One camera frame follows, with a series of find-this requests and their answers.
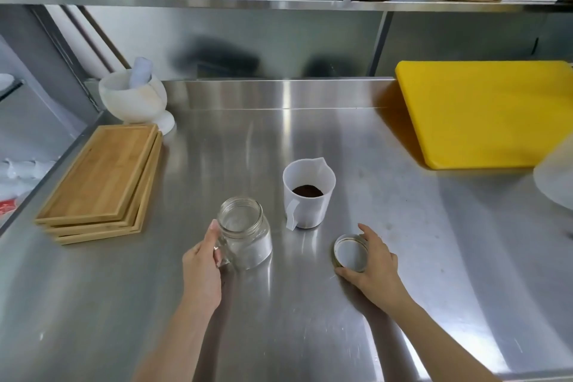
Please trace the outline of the person's right hand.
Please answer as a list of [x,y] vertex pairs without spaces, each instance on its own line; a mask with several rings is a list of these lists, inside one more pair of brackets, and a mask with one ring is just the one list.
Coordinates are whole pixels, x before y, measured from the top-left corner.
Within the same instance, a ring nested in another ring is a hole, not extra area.
[[410,296],[398,274],[398,257],[369,226],[359,223],[363,238],[368,243],[367,267],[362,272],[364,296],[384,313],[391,315]]

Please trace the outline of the person's left hand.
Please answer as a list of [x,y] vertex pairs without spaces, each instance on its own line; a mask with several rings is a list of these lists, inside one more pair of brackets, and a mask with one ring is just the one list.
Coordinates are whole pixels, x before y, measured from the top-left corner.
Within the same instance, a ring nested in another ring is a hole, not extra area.
[[182,303],[194,313],[212,316],[220,305],[222,260],[220,249],[208,247],[208,228],[203,240],[183,255]]

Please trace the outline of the white jar lid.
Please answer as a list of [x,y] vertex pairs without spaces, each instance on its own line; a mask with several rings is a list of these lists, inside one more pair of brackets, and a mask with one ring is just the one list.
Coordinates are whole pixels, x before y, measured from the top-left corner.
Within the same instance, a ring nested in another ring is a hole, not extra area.
[[333,242],[332,259],[335,267],[364,272],[368,256],[368,243],[362,235],[344,234]]

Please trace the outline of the glass mug jar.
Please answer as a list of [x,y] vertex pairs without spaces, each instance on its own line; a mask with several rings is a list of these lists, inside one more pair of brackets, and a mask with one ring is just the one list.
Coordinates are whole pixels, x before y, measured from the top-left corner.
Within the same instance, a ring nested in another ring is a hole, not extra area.
[[222,203],[217,224],[219,238],[215,251],[220,266],[232,264],[249,270],[264,262],[272,253],[269,222],[261,204],[248,197],[232,197]]

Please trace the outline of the person's left forearm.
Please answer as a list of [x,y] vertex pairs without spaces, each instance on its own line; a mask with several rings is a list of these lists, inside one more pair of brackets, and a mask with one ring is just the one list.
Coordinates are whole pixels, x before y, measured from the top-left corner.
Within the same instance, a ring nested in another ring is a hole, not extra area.
[[132,382],[191,382],[204,336],[219,301],[183,300],[157,347],[142,361]]

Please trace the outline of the person's right forearm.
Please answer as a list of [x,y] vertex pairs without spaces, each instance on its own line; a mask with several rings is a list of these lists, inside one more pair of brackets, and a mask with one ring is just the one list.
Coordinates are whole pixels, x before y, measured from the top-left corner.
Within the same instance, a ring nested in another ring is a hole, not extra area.
[[407,292],[364,295],[408,338],[432,382],[502,382],[456,342]]

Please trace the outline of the bamboo serving tray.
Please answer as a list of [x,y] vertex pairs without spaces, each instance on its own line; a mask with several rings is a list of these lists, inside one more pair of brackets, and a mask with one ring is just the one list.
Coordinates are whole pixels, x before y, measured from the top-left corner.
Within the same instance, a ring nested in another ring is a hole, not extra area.
[[121,219],[159,134],[155,124],[96,128],[40,209],[35,224],[78,226]]
[[98,127],[35,224],[62,245],[140,233],[161,146],[162,134],[155,124]]
[[158,132],[135,191],[121,219],[73,226],[43,226],[43,230],[61,245],[139,234],[146,223],[155,175],[161,157],[162,137],[161,132]]

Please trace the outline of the white plastic measuring cup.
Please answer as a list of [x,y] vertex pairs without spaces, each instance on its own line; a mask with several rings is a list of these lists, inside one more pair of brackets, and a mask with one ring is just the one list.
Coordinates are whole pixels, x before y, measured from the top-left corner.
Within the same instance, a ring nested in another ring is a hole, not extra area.
[[[292,192],[292,189],[307,184],[314,185],[324,195],[305,198]],[[284,168],[283,186],[286,228],[291,231],[295,228],[310,229],[324,220],[336,186],[336,176],[324,157],[305,158],[293,161]]]

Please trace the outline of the white stone mortar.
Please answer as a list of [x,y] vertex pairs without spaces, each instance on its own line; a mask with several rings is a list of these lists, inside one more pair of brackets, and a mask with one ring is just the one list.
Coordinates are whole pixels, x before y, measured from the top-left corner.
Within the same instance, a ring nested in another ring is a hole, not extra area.
[[155,124],[162,134],[175,127],[174,116],[167,110],[167,91],[151,75],[148,83],[137,88],[128,84],[131,69],[111,73],[98,83],[101,100],[107,110],[125,124]]

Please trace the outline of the white stone pestle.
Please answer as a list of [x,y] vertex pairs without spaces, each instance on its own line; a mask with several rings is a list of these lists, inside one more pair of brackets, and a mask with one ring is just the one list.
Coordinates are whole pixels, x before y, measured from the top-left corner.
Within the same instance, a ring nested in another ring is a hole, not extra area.
[[144,57],[136,57],[131,69],[128,86],[137,89],[148,84],[153,75],[153,62]]

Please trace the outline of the yellow plastic cutting board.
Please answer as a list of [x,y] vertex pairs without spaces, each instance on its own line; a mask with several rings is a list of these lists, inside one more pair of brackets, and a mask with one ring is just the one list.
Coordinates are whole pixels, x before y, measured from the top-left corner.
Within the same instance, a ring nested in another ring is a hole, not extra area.
[[395,76],[434,170],[531,168],[573,132],[565,61],[400,61]]

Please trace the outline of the translucent plastic container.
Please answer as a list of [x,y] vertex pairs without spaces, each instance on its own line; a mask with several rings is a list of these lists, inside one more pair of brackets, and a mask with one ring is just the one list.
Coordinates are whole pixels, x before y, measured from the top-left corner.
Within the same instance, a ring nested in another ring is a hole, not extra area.
[[533,178],[545,197],[573,212],[573,132],[535,166]]

